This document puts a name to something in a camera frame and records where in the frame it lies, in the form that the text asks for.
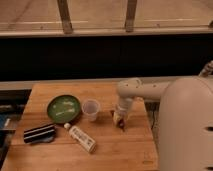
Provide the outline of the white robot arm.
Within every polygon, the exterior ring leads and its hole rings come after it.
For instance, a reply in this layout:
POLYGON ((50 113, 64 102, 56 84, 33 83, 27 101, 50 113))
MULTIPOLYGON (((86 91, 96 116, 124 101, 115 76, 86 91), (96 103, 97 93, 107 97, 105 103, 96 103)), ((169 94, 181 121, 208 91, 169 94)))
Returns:
POLYGON ((125 126, 135 98, 160 102, 160 171, 213 171, 212 73, 213 60, 195 76, 158 83, 130 78, 117 84, 113 121, 120 128, 125 126))

